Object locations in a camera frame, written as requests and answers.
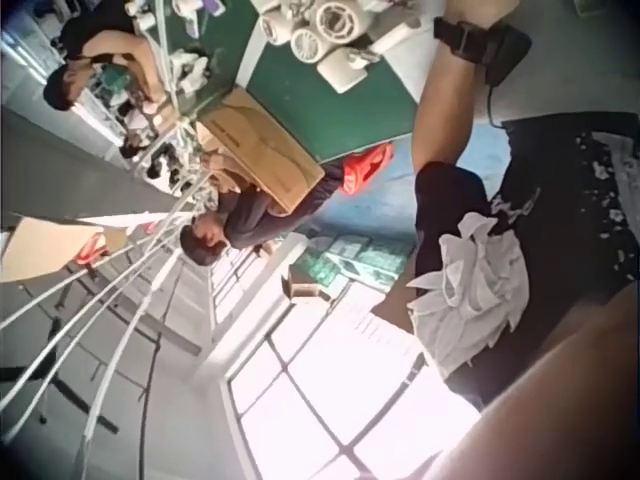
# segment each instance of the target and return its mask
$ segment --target black wrist strap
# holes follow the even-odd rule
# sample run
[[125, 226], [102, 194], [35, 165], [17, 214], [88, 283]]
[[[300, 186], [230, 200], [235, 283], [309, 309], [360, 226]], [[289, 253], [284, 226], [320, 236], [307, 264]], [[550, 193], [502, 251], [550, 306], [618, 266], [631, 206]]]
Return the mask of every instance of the black wrist strap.
[[433, 20], [433, 36], [448, 45], [451, 53], [471, 63], [481, 65], [488, 46], [487, 30], [467, 22], [452, 24], [443, 17]]

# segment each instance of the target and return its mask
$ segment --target bright window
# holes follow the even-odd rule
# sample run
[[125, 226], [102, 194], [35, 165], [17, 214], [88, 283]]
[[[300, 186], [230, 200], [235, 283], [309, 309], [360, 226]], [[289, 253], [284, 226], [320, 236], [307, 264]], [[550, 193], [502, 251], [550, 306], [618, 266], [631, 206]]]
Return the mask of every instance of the bright window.
[[253, 249], [228, 248], [211, 269], [216, 324], [224, 322], [266, 264]]
[[477, 420], [413, 336], [368, 313], [382, 296], [349, 283], [331, 306], [291, 305], [232, 378], [263, 480], [402, 478]]

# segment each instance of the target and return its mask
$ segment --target black hair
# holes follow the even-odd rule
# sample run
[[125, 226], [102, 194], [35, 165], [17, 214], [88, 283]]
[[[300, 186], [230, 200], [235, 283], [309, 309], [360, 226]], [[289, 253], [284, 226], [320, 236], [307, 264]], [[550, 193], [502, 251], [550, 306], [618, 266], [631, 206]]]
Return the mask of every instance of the black hair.
[[134, 147], [133, 145], [129, 145], [126, 141], [119, 148], [122, 158], [133, 158], [140, 153], [142, 149], [143, 147]]
[[156, 180], [160, 178], [160, 175], [162, 175], [162, 164], [157, 165], [152, 163], [149, 165], [149, 168], [147, 168], [147, 178], [150, 180]]
[[69, 68], [67, 64], [56, 68], [47, 78], [47, 83], [42, 90], [45, 102], [51, 108], [61, 112], [66, 112], [73, 106], [73, 102], [69, 101], [69, 92], [64, 83], [64, 74], [67, 73], [67, 68]]
[[200, 267], [213, 265], [227, 248], [227, 244], [222, 240], [210, 247], [193, 234], [191, 225], [186, 225], [180, 230], [180, 246], [184, 254]]

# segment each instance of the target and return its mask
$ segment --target hand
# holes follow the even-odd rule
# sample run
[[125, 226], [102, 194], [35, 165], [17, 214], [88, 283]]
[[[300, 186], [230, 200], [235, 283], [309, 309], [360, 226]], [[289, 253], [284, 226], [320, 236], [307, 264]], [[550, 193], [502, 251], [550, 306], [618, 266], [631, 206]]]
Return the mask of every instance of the hand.
[[449, 21], [462, 20], [488, 29], [518, 5], [520, 0], [447, 0], [445, 16]]
[[210, 172], [216, 172], [224, 168], [224, 157], [216, 152], [205, 152], [200, 155], [200, 165]]

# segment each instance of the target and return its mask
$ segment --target table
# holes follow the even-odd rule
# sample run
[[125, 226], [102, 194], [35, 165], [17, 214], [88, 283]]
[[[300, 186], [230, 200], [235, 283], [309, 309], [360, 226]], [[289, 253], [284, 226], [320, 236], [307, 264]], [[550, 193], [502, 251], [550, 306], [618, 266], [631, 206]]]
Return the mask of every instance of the table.
[[[363, 82], [339, 95], [315, 65], [295, 59], [288, 45], [265, 45], [259, 27], [254, 32], [258, 15], [249, 0], [228, 1], [226, 5], [227, 11], [217, 18], [199, 12], [198, 42], [186, 34], [183, 20], [173, 9], [165, 8], [169, 49], [199, 47], [215, 58], [217, 67], [195, 101], [183, 104], [180, 100], [181, 110], [184, 105], [185, 110], [204, 113], [238, 83], [318, 162], [411, 132], [416, 102], [386, 61], [369, 67]], [[150, 33], [157, 40], [157, 32]], [[245, 52], [245, 62], [252, 55], [259, 56], [246, 83], [238, 77], [241, 67], [245, 69]]]
[[[206, 112], [234, 83], [247, 90], [320, 163], [411, 133], [417, 101], [436, 42], [429, 28], [368, 67], [369, 75], [339, 95], [295, 59], [287, 45], [266, 44], [250, 0], [227, 0], [220, 17], [199, 12], [201, 38], [186, 34], [165, 0], [170, 50], [200, 47], [215, 58], [209, 84], [181, 110]], [[425, 25], [441, 14], [443, 0], [420, 0]], [[606, 14], [580, 18], [558, 0], [523, 0], [510, 19], [534, 45], [493, 95], [496, 120], [584, 110], [640, 111], [640, 36], [611, 5]], [[157, 39], [157, 32], [151, 32]], [[485, 123], [486, 89], [478, 95], [476, 122]]]

